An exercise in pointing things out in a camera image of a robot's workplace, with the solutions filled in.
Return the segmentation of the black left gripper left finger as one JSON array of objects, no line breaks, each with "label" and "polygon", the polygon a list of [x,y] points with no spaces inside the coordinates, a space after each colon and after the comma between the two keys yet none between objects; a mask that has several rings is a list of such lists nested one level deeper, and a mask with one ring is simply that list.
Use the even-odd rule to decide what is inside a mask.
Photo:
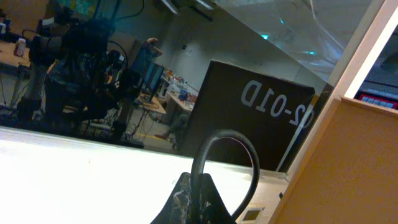
[{"label": "black left gripper left finger", "polygon": [[183,172],[151,224],[186,224],[191,204],[190,174]]}]

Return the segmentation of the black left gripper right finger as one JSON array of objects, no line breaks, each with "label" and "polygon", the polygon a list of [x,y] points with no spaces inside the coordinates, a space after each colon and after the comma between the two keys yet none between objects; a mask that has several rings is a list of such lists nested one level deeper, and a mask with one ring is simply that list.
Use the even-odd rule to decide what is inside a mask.
[{"label": "black left gripper right finger", "polygon": [[235,224],[229,214],[210,174],[201,176],[200,186],[200,223]]}]

